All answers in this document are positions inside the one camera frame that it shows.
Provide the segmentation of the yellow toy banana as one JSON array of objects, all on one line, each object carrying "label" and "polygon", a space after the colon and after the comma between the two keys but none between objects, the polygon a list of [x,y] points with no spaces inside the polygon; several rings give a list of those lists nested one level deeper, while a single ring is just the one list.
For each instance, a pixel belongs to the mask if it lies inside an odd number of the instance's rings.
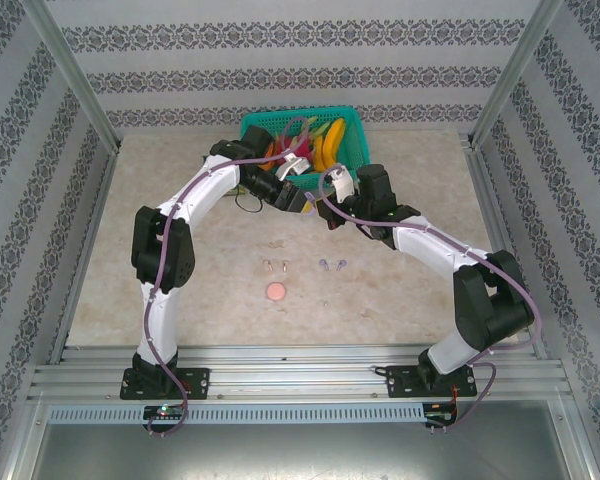
[{"label": "yellow toy banana", "polygon": [[319,136],[314,141],[314,170],[321,173],[335,165],[342,138],[335,135]]}]

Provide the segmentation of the teal plastic basket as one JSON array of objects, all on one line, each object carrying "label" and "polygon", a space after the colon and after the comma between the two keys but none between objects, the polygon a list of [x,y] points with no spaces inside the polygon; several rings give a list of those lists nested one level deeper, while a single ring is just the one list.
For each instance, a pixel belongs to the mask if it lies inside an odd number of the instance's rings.
[{"label": "teal plastic basket", "polygon": [[310,128],[317,128],[332,123],[339,118],[345,121],[346,129],[337,152],[337,161],[346,166],[354,180],[356,171],[363,165],[371,163],[364,129],[357,111],[352,106],[326,106],[276,111],[252,112],[246,114],[241,121],[240,136],[249,126],[255,125],[267,130],[274,138],[283,133],[284,128],[294,117],[307,119],[316,117]]}]

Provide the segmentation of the pink toy dragon fruit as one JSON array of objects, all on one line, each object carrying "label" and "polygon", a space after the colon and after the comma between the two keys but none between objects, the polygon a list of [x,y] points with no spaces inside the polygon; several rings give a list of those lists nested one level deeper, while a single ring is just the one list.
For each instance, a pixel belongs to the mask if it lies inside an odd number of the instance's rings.
[{"label": "pink toy dragon fruit", "polygon": [[294,154],[298,157],[307,157],[309,155],[308,143],[306,140],[300,142],[300,138],[300,135],[287,136],[282,134],[276,134],[274,137],[275,147],[273,150],[273,154],[278,155],[281,154],[283,151],[297,146],[297,149],[294,151]]}]

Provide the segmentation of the aluminium side rail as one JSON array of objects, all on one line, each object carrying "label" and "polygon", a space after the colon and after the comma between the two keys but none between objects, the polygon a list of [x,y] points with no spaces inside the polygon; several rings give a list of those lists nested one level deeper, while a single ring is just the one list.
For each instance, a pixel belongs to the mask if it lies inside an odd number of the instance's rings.
[{"label": "aluminium side rail", "polygon": [[119,147],[115,148],[108,156],[106,164],[103,167],[99,177],[99,182],[93,197],[88,222],[81,238],[81,244],[76,256],[74,270],[70,278],[69,289],[63,301],[60,311],[61,315],[59,317],[57,328],[51,342],[51,348],[48,352],[48,357],[46,360],[47,364],[58,364],[62,359],[75,311],[79,303],[81,289],[87,274],[89,261],[112,182],[113,172],[118,160],[119,150]]},{"label": "aluminium side rail", "polygon": [[506,249],[514,253],[514,247],[506,229],[493,183],[479,150],[471,144],[468,135],[460,136],[460,143],[474,185],[474,190],[483,216],[485,228],[493,250]]}]

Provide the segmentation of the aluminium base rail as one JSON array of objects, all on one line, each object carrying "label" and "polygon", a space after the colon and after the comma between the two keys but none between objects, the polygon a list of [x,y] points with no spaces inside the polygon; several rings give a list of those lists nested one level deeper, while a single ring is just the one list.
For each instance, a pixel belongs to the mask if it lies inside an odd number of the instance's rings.
[{"label": "aluminium base rail", "polygon": [[[181,367],[210,371],[211,403],[352,403],[385,401],[384,379],[375,368],[414,364],[420,345],[182,347]],[[35,368],[26,399],[43,404],[119,402],[131,348],[69,348],[53,365]],[[563,364],[540,359],[531,348],[499,351],[491,367],[475,368],[488,399],[556,400],[573,396]]]}]

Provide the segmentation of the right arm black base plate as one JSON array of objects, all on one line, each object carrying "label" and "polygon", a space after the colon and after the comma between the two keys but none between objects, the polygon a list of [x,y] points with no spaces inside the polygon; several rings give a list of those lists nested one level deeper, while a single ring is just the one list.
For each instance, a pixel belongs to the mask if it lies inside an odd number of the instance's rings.
[{"label": "right arm black base plate", "polygon": [[419,366],[396,365],[382,368],[390,398],[475,397],[477,386],[474,372],[468,366],[447,374],[427,377]]}]

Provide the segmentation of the aluminium frame post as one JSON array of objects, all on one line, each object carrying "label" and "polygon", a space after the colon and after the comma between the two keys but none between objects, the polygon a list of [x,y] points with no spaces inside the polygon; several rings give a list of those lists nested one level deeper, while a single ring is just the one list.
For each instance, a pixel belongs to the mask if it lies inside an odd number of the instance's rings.
[{"label": "aluminium frame post", "polygon": [[534,50],[563,3],[564,0],[539,0],[533,15],[497,80],[493,92],[484,105],[475,127],[468,135],[469,145],[472,149],[479,147],[490,132],[491,126],[496,121],[511,91],[532,58]]},{"label": "aluminium frame post", "polygon": [[117,154],[121,140],[116,134],[92,85],[79,65],[61,28],[45,0],[19,0],[35,30],[51,53],[64,79],[74,92],[90,123],[109,153]]}]

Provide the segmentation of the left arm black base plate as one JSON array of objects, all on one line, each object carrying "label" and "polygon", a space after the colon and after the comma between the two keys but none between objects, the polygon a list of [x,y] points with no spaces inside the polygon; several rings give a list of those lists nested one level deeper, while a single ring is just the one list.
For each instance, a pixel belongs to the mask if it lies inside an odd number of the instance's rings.
[{"label": "left arm black base plate", "polygon": [[[177,368],[177,380],[189,400],[205,400],[210,384],[210,370],[206,368]],[[183,394],[173,379],[159,366],[148,373],[133,368],[124,371],[120,387],[122,400],[182,400]]]}]

